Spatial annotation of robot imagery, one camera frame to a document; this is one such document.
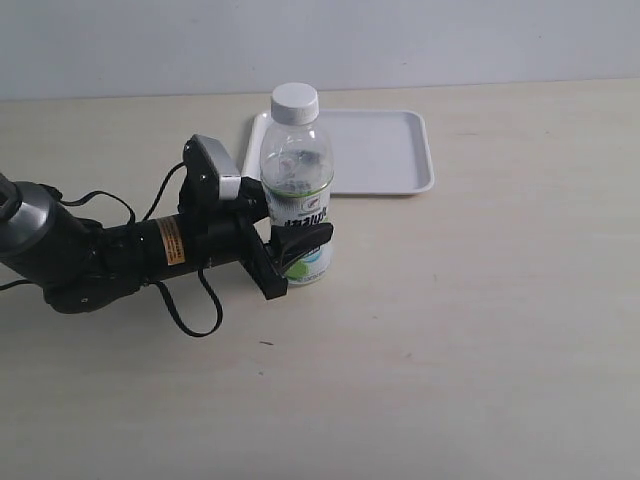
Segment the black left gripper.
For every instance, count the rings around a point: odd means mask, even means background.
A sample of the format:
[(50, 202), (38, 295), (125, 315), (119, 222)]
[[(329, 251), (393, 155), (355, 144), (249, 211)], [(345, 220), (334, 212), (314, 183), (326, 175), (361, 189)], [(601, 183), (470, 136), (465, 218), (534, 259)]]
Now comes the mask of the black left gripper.
[(186, 177), (179, 192), (178, 211), (190, 241), (191, 259), (201, 268), (240, 263), (268, 300), (284, 296), (283, 277), (298, 260), (327, 244), (334, 227), (272, 226), (268, 245), (255, 223), (269, 217), (262, 183), (243, 177), (235, 200), (218, 198), (217, 178), (195, 140), (184, 146)]

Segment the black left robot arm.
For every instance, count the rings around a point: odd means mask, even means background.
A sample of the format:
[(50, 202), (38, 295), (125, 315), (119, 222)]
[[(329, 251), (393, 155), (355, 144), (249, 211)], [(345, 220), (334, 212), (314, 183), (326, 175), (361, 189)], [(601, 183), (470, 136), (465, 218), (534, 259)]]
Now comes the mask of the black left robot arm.
[(244, 177), (224, 146), (196, 134), (185, 144), (186, 177), (174, 215), (104, 227), (69, 212), (48, 185), (1, 179), (1, 262), (39, 286), (57, 312), (101, 309), (141, 287), (240, 263), (266, 299), (286, 294), (285, 273), (328, 243), (333, 226), (275, 226), (263, 242), (255, 224), (269, 215), (261, 183)]

